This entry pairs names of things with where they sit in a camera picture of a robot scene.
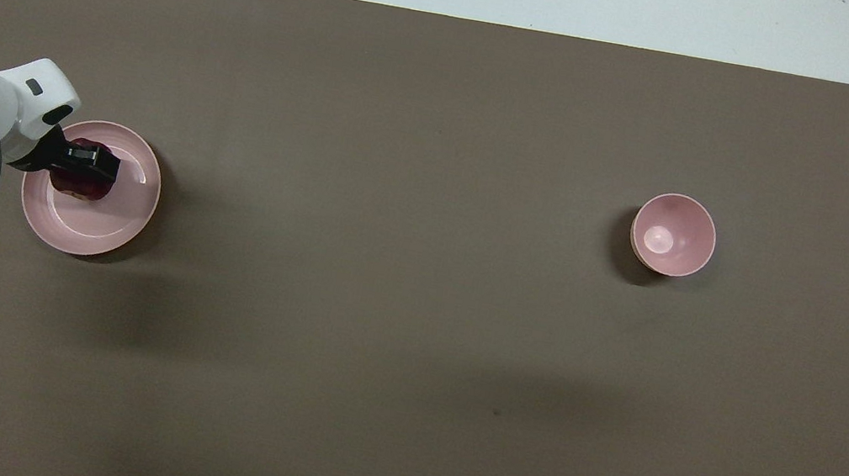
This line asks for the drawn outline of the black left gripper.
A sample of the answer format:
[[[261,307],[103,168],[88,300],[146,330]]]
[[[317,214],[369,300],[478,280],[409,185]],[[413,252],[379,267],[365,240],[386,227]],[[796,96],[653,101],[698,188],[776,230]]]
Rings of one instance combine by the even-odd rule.
[[[114,183],[121,160],[106,145],[70,142],[63,129],[52,127],[29,151],[5,164],[22,172],[61,169],[94,181]]]

